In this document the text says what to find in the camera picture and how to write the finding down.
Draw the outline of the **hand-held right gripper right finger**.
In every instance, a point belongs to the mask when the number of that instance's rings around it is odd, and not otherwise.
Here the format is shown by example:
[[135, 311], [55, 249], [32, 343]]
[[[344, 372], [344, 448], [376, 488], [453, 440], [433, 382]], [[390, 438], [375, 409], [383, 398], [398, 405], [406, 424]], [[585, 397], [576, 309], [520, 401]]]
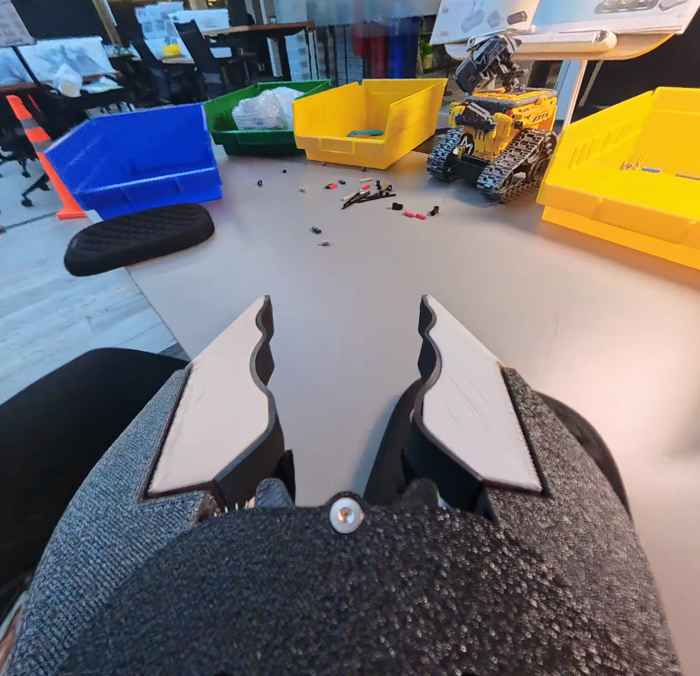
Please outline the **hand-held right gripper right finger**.
[[418, 331], [420, 433], [477, 483], [542, 493], [501, 361], [432, 295], [421, 298]]

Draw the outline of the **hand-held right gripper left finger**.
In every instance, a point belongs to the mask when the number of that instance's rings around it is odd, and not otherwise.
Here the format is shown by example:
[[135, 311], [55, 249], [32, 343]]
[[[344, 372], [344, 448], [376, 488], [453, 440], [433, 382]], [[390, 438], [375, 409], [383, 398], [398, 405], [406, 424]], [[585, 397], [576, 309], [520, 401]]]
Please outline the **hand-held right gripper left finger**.
[[149, 496], [204, 490], [253, 496], [285, 452], [276, 402], [272, 302], [257, 298], [188, 366], [163, 434]]

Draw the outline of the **pile of black brick parts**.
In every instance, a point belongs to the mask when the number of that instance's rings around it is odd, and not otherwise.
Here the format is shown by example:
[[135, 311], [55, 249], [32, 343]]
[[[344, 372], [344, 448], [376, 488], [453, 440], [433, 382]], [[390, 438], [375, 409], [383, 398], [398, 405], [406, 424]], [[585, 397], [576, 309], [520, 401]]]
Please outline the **pile of black brick parts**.
[[329, 166], [273, 166], [254, 182], [267, 197], [287, 202], [324, 203], [345, 210], [370, 201], [392, 203], [396, 193], [390, 183], [367, 176], [365, 171], [352, 175]]

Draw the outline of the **blue storage bin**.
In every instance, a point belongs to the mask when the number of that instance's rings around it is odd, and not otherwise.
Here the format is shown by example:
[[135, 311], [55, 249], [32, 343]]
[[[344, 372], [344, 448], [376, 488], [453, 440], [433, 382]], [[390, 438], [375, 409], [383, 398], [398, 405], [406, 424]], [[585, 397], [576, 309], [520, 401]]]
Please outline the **blue storage bin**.
[[100, 219], [223, 196], [202, 103], [90, 118], [46, 155], [79, 206]]

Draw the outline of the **yellow tracked toy robot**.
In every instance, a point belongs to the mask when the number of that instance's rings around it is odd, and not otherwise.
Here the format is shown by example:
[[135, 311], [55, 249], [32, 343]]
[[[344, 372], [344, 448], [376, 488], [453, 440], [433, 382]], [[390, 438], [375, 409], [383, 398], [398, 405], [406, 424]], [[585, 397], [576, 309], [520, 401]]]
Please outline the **yellow tracked toy robot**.
[[500, 204], [540, 189], [558, 141], [558, 95], [521, 82], [520, 44], [498, 33], [468, 46], [454, 73], [465, 96], [451, 104], [449, 129], [426, 163], [435, 180], [464, 180]]

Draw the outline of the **yellow storage bin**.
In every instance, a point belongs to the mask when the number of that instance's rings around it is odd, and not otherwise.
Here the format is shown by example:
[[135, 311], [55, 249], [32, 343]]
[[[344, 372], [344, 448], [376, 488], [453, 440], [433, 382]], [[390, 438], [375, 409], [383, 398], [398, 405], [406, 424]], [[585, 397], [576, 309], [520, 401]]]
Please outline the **yellow storage bin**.
[[698, 88], [660, 87], [564, 128], [538, 193], [542, 219], [699, 269], [699, 181], [676, 173], [699, 176]]
[[[365, 79], [293, 103], [296, 146], [308, 160], [385, 170], [431, 138], [446, 78]], [[347, 138], [383, 129], [378, 138]]]

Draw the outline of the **wooden background desk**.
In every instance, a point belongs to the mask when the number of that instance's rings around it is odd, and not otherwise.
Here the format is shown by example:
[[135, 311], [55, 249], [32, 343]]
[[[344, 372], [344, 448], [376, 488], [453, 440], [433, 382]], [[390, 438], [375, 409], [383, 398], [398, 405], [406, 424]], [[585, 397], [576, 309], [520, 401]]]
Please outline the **wooden background desk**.
[[292, 80], [291, 67], [286, 49], [285, 38], [296, 35], [300, 32], [304, 33], [305, 42], [310, 43], [310, 32], [316, 29], [316, 24], [313, 21], [291, 22], [291, 23], [276, 23], [276, 24], [256, 24], [246, 26], [231, 26], [216, 30], [203, 31], [202, 36], [212, 38], [215, 44], [225, 47], [231, 47], [234, 38], [239, 38], [242, 35], [252, 35], [255, 38], [267, 38], [277, 41], [279, 49], [279, 59], [281, 62], [282, 75], [285, 80]]

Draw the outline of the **person's dark trousers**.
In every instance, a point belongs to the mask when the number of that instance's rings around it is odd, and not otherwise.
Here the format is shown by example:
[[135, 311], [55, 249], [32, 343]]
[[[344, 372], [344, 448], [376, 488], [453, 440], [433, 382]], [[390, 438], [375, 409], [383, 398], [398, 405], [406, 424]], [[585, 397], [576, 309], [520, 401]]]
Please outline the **person's dark trousers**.
[[27, 588], [69, 501], [188, 360], [125, 348], [77, 356], [1, 404], [1, 619]]

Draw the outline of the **green storage bin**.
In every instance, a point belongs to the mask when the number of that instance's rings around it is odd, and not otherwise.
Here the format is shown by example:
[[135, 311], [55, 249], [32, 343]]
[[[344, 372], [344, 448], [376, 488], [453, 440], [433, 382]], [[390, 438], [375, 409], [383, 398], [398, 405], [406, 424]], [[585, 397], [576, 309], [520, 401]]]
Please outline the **green storage bin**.
[[205, 102], [206, 121], [214, 143], [222, 146], [228, 156], [275, 156], [297, 153], [293, 129], [243, 131], [236, 127], [231, 117], [233, 107], [242, 99], [253, 97], [266, 89], [281, 86], [288, 86], [302, 92], [302, 96], [295, 100], [297, 101], [331, 89], [332, 82], [330, 79], [313, 79], [302, 82], [258, 82]]

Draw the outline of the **orange traffic cone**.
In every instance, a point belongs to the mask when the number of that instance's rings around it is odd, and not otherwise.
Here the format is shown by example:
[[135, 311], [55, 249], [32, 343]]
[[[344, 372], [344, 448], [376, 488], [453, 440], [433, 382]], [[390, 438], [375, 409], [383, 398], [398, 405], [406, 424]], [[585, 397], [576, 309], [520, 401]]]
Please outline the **orange traffic cone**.
[[21, 123], [24, 135], [34, 148], [48, 181], [58, 194], [62, 207], [56, 215], [57, 219], [78, 219], [86, 217], [85, 211], [75, 201], [48, 160], [46, 152], [53, 144], [53, 140], [35, 119], [35, 116], [32, 115], [30, 110], [27, 109], [20, 96], [6, 95], [5, 99], [11, 106], [16, 118]]

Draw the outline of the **clear plastic bags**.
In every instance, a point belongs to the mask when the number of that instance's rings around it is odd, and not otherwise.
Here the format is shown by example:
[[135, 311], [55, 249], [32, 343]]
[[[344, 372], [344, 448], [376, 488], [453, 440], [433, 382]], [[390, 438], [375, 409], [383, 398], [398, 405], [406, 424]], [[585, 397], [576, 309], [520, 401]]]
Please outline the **clear plastic bags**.
[[302, 92], [288, 86], [266, 89], [242, 99], [231, 112], [236, 127], [243, 131], [292, 130], [293, 103]]

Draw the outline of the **black office chair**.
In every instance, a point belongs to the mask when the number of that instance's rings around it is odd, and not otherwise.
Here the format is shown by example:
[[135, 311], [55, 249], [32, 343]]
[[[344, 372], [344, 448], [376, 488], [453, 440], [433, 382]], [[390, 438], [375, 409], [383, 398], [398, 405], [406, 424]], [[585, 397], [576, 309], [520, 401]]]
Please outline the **black office chair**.
[[228, 93], [221, 62], [213, 55], [195, 21], [174, 23], [174, 27], [192, 58], [200, 86], [207, 100]]

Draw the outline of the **white book stand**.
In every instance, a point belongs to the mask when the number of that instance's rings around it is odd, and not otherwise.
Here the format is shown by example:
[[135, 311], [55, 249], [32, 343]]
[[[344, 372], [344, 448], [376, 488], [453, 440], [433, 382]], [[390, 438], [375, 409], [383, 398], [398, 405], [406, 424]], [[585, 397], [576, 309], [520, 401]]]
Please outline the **white book stand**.
[[578, 61], [581, 80], [588, 60], [633, 59], [652, 51], [680, 31], [634, 30], [631, 33], [595, 29], [568, 33], [523, 34], [503, 32], [471, 37], [445, 45], [448, 55], [460, 61], [456, 83], [467, 96], [485, 96], [499, 84], [512, 94], [523, 93], [528, 103], [544, 97], [548, 89], [528, 92], [519, 64], [528, 61]]

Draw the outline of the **building instruction booklet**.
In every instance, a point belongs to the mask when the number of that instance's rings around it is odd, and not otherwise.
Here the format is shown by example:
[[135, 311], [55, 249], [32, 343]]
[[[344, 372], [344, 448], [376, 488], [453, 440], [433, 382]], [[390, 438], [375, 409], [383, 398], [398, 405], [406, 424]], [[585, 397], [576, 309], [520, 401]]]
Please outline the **building instruction booklet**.
[[698, 9], [699, 0], [441, 0], [431, 44], [504, 31], [676, 34], [686, 30]]

